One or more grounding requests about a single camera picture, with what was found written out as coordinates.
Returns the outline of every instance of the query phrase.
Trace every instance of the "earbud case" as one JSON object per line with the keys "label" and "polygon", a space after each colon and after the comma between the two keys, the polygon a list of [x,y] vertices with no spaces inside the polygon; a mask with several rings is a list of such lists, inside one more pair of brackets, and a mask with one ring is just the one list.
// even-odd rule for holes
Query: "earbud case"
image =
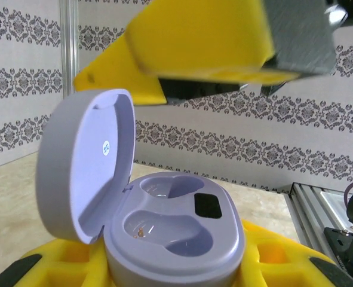
{"label": "earbud case", "polygon": [[135,128],[126,90],[82,91],[60,103],[36,167],[46,229],[85,244],[103,236],[118,287],[231,286],[245,238],[229,194],[180,172],[130,182]]}

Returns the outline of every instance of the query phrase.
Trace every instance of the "beige floor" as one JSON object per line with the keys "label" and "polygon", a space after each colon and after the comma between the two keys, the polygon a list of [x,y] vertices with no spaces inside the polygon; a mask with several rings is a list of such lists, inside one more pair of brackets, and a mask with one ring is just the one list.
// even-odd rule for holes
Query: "beige floor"
{"label": "beige floor", "polygon": [[[0,167],[0,272],[27,251],[53,239],[35,202],[36,154]],[[132,179],[160,171],[135,165]],[[216,181],[233,198],[240,217],[298,241],[284,196]]]}

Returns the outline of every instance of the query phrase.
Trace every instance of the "patterned wall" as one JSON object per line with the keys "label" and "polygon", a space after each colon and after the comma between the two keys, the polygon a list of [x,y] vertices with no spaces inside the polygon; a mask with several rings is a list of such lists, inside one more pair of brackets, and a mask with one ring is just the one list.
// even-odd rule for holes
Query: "patterned wall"
{"label": "patterned wall", "polygon": [[38,148],[63,99],[59,2],[0,0],[0,165]]}
{"label": "patterned wall", "polygon": [[[79,0],[83,68],[145,8],[140,0]],[[136,162],[287,191],[292,182],[343,190],[353,181],[353,28],[334,34],[334,74],[177,106],[136,108]]]}

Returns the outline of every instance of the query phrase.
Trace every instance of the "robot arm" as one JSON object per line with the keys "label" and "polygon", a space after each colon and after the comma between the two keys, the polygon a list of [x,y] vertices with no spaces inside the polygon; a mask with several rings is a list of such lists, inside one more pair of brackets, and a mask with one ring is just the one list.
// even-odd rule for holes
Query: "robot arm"
{"label": "robot arm", "polygon": [[74,79],[77,91],[126,88],[135,105],[330,74],[333,31],[353,25],[353,0],[153,0]]}

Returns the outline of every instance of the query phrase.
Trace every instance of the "charging case lid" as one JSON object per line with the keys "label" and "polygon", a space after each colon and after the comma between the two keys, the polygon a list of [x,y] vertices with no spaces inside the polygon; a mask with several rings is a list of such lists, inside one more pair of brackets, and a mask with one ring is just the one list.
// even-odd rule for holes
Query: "charging case lid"
{"label": "charging case lid", "polygon": [[53,236],[95,242],[117,210],[133,168],[135,118],[126,90],[72,94],[45,126],[36,198]]}

